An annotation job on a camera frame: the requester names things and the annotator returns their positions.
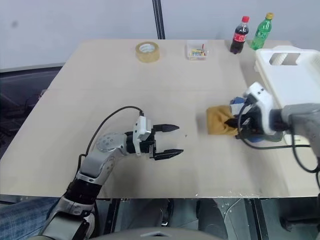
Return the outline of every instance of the soda bottle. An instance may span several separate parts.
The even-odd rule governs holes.
[[[231,53],[239,54],[244,48],[246,36],[249,33],[249,28],[247,24],[248,22],[249,22],[249,17],[243,16],[242,22],[239,24],[239,26],[236,27],[233,35],[233,41],[230,47]]]
[[[251,43],[251,48],[253,50],[261,49],[264,46],[265,40],[271,31],[271,20],[273,17],[274,14],[272,12],[268,12],[265,16],[265,20],[259,24]]]

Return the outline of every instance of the red label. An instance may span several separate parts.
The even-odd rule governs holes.
[[[246,36],[247,35],[242,35],[239,33],[234,33],[233,35],[233,40],[237,41],[237,42],[244,42],[246,40]]]

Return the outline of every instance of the wooden table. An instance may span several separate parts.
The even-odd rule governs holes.
[[[316,196],[313,174],[304,172],[290,149],[254,150],[226,135],[208,135],[206,109],[227,105],[247,84],[260,81],[254,51],[233,55],[224,40],[208,42],[205,61],[185,57],[184,40],[152,40],[160,59],[141,63],[135,46],[143,40],[101,39],[82,43],[37,103],[0,161],[0,194],[61,196],[73,179],[100,122],[114,110],[135,105],[153,124],[180,130],[157,133],[159,151],[184,149],[154,161],[126,156],[116,163],[101,198],[200,198]],[[268,41],[266,47],[288,45]],[[138,113],[125,110],[105,132],[131,131]],[[300,149],[308,167],[309,149]]]

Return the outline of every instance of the coca-cola bottle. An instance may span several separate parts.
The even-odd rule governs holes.
[[[243,16],[242,22],[236,27],[233,35],[233,41],[230,47],[230,52],[234,54],[241,53],[244,48],[246,36],[249,33],[248,23],[249,17]]]

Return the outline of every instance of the clear plastic box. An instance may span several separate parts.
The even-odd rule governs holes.
[[[208,40],[187,40],[185,50],[188,60],[206,60],[208,57]]]

